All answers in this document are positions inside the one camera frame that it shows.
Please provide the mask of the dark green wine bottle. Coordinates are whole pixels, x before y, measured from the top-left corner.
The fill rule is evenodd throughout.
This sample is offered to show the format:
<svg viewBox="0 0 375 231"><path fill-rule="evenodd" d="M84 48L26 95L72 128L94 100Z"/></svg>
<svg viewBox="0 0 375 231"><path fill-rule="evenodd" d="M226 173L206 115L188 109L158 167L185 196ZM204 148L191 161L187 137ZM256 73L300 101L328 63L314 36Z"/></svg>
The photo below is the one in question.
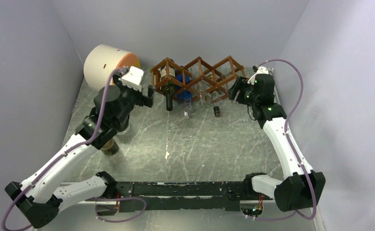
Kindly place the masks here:
<svg viewBox="0 0 375 231"><path fill-rule="evenodd" d="M166 65L163 65L160 68L160 74L161 74L160 80L167 79ZM161 92L166 97L166 110L172 111L173 110L173 95L175 94L175 84L169 80L161 87Z"/></svg>

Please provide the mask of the clear bottle black gold cap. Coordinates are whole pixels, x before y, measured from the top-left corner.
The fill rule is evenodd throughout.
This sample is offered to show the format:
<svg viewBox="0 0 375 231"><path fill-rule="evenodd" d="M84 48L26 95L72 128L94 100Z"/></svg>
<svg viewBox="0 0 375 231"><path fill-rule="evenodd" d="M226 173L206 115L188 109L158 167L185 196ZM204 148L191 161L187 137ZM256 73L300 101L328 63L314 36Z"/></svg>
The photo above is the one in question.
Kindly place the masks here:
<svg viewBox="0 0 375 231"><path fill-rule="evenodd" d="M220 101L222 100L222 96L225 94L224 87L216 88L210 92L206 92L206 103L209 106L213 107L213 112L215 117L221 116L221 109L220 109Z"/></svg>

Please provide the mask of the brown wooden wine rack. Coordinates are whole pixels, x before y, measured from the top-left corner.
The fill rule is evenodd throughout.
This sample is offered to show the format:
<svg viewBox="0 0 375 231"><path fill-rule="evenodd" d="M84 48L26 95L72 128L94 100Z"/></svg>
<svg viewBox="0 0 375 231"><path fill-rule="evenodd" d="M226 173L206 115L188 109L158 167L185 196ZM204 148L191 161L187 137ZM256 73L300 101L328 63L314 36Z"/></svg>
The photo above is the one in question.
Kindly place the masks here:
<svg viewBox="0 0 375 231"><path fill-rule="evenodd" d="M191 73L188 69L195 63L201 64L205 70L199 79L191 81ZM163 65L166 65L167 79L160 80L160 68ZM232 56L228 56L214 65L207 63L200 56L186 65L179 65L171 58L167 57L156 64L150 70L150 74L151 84L154 86L154 90L162 95L161 87L169 80L172 81L175 84L173 100L181 103L188 98L193 102L198 101L193 85L199 80L202 80L204 83L206 95L206 92L210 92L219 87L224 87L226 92L226 90L233 85L234 79L237 76L243 75L246 77L244 66L239 64Z"/></svg>

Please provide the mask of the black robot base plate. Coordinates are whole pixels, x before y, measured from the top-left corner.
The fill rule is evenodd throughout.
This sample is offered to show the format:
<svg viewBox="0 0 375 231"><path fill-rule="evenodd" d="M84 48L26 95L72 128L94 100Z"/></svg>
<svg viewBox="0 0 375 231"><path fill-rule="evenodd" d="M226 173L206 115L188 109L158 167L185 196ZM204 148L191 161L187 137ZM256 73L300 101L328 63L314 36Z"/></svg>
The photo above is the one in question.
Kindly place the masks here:
<svg viewBox="0 0 375 231"><path fill-rule="evenodd" d="M146 210L223 209L240 211L245 203L270 197L255 192L246 181L127 182L109 186L101 198L124 199L120 212Z"/></svg>

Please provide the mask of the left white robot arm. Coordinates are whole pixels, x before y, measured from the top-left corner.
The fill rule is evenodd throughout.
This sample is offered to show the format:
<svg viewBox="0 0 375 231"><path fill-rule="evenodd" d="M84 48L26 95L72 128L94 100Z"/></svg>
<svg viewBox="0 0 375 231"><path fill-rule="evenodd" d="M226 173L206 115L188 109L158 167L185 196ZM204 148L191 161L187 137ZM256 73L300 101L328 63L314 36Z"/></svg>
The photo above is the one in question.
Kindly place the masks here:
<svg viewBox="0 0 375 231"><path fill-rule="evenodd" d="M11 182L5 192L29 221L39 229L50 223L60 212L88 199L111 200L117 195L117 182L107 172L68 186L61 183L81 160L93 155L119 132L129 127L130 113L135 106L152 107L154 87L134 86L124 78L115 78L113 85L104 86L94 98L94 107L84 118L58 153L43 167L22 182Z"/></svg>

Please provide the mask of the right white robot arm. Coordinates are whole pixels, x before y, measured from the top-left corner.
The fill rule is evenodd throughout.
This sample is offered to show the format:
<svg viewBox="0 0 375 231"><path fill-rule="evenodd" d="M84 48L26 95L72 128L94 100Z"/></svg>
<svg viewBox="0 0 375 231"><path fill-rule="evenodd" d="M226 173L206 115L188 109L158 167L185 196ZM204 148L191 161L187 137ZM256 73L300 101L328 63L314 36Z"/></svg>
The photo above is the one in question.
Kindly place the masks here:
<svg viewBox="0 0 375 231"><path fill-rule="evenodd" d="M248 199L266 195L274 199L282 212L310 208L312 219L322 194L325 177L316 172L301 153L289 128L293 111L286 113L275 102L275 81L270 74L254 74L250 78L239 77L229 89L229 99L247 106L252 112L252 120L258 121L260 128L270 139L280 165L284 180L277 180L265 173L248 174L244 179L243 193Z"/></svg>

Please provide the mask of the small clear glass bottle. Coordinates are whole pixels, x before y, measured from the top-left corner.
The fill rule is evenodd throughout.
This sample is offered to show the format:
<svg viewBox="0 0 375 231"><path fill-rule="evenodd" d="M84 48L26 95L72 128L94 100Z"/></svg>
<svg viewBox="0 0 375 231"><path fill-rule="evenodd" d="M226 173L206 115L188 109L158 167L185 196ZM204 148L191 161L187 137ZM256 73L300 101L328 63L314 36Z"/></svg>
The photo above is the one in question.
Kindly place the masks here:
<svg viewBox="0 0 375 231"><path fill-rule="evenodd" d="M248 97L246 95L246 92L251 89L251 85L248 84L248 78L239 75L234 79L234 83L232 86L230 86L229 89L226 90L226 92L223 92L222 95L220 95L221 100L230 100L233 102L233 104L248 104Z"/></svg>

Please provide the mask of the olive wine bottle gold label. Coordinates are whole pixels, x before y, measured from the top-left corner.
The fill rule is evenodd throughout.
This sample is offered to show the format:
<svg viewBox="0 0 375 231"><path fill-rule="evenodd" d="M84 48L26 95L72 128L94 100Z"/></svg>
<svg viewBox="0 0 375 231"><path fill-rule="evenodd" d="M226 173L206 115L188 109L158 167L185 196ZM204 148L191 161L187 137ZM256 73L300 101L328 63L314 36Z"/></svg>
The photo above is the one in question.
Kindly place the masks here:
<svg viewBox="0 0 375 231"><path fill-rule="evenodd" d="M114 138L108 140L100 149L104 155L115 155L119 151L119 146Z"/></svg>

